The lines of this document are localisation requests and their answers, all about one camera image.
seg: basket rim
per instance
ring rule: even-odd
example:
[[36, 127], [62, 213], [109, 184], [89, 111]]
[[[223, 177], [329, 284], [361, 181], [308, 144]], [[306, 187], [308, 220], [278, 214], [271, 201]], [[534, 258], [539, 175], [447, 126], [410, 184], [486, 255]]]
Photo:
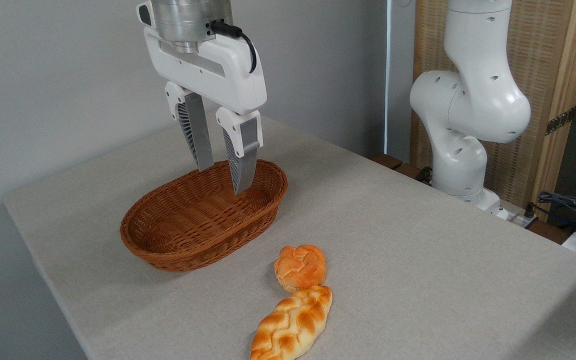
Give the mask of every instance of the basket rim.
[[[215, 165], [222, 164], [222, 163], [228, 163], [228, 161], [227, 160], [217, 161], [217, 162], [215, 162]], [[258, 221], [259, 219], [268, 215], [270, 212], [276, 211], [277, 208], [279, 207], [279, 204], [283, 201], [284, 196], [286, 194], [286, 191], [288, 191], [288, 178], [286, 176], [286, 173], [281, 169], [281, 167], [279, 167], [277, 164], [275, 164], [272, 161], [263, 160], [263, 159], [258, 159], [257, 164], [265, 164], [266, 166], [269, 166], [270, 168], [272, 168], [272, 171], [274, 171], [274, 173], [276, 173], [278, 175], [279, 179], [282, 180], [282, 183], [284, 185], [281, 186], [279, 188], [279, 191], [277, 191], [274, 194], [272, 201], [270, 201], [270, 203], [268, 203], [268, 205], [266, 205], [262, 210], [260, 210], [258, 212], [254, 212], [253, 214], [245, 216], [242, 219], [242, 221], [240, 221], [239, 223], [254, 223], [255, 221]], [[157, 189], [160, 189], [162, 187], [166, 187], [170, 183], [176, 182], [180, 178], [183, 178], [183, 177], [187, 176], [188, 174], [190, 174], [190, 173], [183, 174], [180, 177], [176, 177], [176, 178], [174, 178], [168, 182], [165, 182], [164, 184], [162, 184], [158, 187], [155, 187], [153, 190], [144, 194], [144, 196], [139, 198], [139, 200], [137, 200], [130, 207], [130, 209], [126, 212], [126, 214], [123, 216], [123, 218], [121, 219], [121, 224], [119, 226], [119, 234], [121, 235], [121, 241], [124, 243], [126, 248], [128, 248], [128, 250], [131, 251], [131, 253], [133, 253], [134, 255], [136, 255], [137, 257], [140, 257], [140, 258], [142, 258], [142, 255], [144, 255], [144, 256], [150, 256], [150, 255], [158, 255], [158, 256], [175, 255], [175, 256], [178, 256], [178, 255], [182, 255], [182, 254], [183, 254], [183, 258], [192, 258], [194, 256], [201, 254], [203, 251], [206, 251], [206, 250], [214, 247], [217, 244], [221, 244], [224, 240], [232, 237], [233, 235], [235, 235], [236, 233], [238, 233], [242, 230], [241, 226], [233, 225], [233, 226], [229, 227], [227, 230], [224, 230], [221, 233], [219, 233], [219, 235], [215, 236], [214, 240], [211, 241], [212, 244], [210, 246], [207, 246], [206, 248], [202, 248], [201, 250], [197, 250], [194, 252], [188, 252], [187, 254], [182, 250], [167, 251], [167, 252], [147, 251], [147, 250], [144, 250], [141, 247], [137, 246], [137, 244], [135, 244], [133, 242], [132, 237], [128, 233], [128, 226], [130, 225], [130, 221], [133, 219], [135, 214], [138, 214], [138, 212], [142, 209], [142, 207], [144, 207], [144, 203], [146, 203], [147, 200], [149, 200], [151, 197], [155, 196], [154, 192], [157, 191]]]

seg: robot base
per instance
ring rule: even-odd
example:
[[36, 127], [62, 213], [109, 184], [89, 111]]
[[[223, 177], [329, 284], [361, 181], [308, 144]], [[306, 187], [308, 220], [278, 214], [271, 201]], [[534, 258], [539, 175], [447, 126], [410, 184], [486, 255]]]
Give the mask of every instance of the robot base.
[[465, 203], [470, 203], [471, 205], [474, 205], [485, 212], [489, 212], [494, 216], [500, 217], [501, 219], [508, 219], [508, 211], [502, 207], [499, 196], [485, 187], [476, 194], [469, 196], [455, 196], [455, 198], [462, 200]]

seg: metal cylinder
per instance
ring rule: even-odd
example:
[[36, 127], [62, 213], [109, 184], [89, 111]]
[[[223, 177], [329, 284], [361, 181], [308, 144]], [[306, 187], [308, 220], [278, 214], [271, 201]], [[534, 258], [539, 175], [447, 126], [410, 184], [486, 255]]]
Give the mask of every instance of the metal cylinder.
[[231, 0], [151, 0], [157, 32], [183, 53], [196, 53], [197, 44], [214, 39], [208, 24], [233, 23]]

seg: braided bread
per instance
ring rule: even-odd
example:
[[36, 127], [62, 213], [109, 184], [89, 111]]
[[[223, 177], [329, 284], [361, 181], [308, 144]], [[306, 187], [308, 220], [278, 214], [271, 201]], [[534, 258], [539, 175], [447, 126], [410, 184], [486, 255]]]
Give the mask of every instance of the braided bread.
[[252, 341], [250, 360], [295, 360], [311, 350], [326, 328], [332, 291], [313, 285], [280, 301], [261, 320]]
[[322, 285], [326, 281], [326, 257], [311, 244], [285, 246], [274, 262], [274, 273], [287, 292]]

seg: metal hinge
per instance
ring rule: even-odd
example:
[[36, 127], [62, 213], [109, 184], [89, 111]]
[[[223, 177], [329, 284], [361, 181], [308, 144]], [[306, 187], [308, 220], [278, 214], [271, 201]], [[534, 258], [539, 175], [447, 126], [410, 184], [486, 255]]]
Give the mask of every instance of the metal hinge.
[[555, 130], [561, 128], [562, 126], [570, 123], [572, 121], [572, 116], [575, 113], [575, 106], [570, 110], [560, 114], [560, 116], [555, 117], [551, 121], [548, 121], [548, 127], [546, 127], [546, 136], [550, 135]]

